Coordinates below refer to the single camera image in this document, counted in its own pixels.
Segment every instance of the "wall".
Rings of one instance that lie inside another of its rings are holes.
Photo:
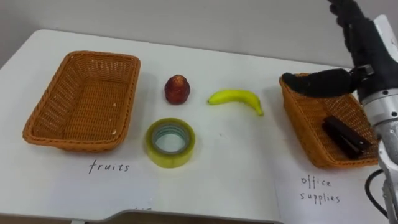
[[[397,0],[358,0],[387,14]],[[37,29],[350,66],[327,0],[0,0],[0,66]]]

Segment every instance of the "wicker basket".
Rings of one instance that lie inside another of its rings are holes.
[[[282,79],[279,79],[279,83],[290,122],[305,153],[315,166],[327,169],[377,164],[375,135],[361,105],[352,95],[315,99],[294,92]],[[322,129],[323,120],[331,115],[340,119],[372,144],[359,159],[348,159]]]
[[[68,54],[26,122],[23,138],[66,151],[114,149],[129,129],[140,64],[130,55]]]

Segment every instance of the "banana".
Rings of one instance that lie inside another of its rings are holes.
[[[207,100],[207,103],[209,105],[219,105],[231,101],[245,103],[246,105],[249,105],[255,109],[259,116],[264,115],[264,112],[261,108],[260,99],[256,94],[249,90],[220,90],[213,94]]]

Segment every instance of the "red apple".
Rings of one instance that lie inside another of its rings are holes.
[[[185,103],[190,92],[191,87],[187,79],[182,75],[174,75],[169,78],[164,86],[166,100],[173,105]]]

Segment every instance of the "cable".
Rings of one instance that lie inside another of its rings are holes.
[[[371,186],[371,182],[372,180],[377,177],[378,175],[382,174],[383,170],[379,169],[374,171],[371,175],[369,175],[369,177],[366,179],[365,181],[365,192],[366,192],[366,196],[368,196],[368,199],[372,202],[372,204],[386,217],[387,216],[387,211],[376,201],[376,199],[374,199],[371,191],[370,191],[370,186]]]

